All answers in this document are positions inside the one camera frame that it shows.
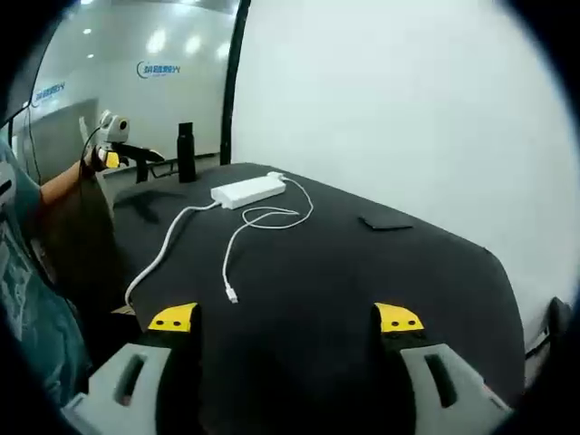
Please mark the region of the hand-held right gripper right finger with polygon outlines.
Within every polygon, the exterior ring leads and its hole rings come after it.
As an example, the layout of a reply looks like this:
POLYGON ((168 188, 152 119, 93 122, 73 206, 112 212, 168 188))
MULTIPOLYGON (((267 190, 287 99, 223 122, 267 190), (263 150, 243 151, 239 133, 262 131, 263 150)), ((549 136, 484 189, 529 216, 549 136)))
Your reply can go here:
POLYGON ((413 311, 376 302, 371 317, 397 434, 491 434, 513 412, 466 360, 429 338, 413 311))

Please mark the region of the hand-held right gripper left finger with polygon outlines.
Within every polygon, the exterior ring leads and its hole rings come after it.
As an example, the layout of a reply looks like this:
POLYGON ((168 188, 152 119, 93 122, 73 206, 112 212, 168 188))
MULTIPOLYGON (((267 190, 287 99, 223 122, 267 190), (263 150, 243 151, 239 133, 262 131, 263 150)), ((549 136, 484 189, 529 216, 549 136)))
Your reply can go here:
POLYGON ((202 321, 197 303, 157 313, 62 413, 79 434, 202 434, 202 321))

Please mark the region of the person's left hand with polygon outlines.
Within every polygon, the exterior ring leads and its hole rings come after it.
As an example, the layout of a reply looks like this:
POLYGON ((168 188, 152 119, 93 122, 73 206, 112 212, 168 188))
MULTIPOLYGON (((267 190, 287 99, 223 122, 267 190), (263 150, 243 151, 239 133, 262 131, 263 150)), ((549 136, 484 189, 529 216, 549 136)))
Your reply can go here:
POLYGON ((82 173, 89 174, 101 172, 106 169, 106 165, 99 157, 99 147, 91 145, 84 153, 81 163, 82 173))

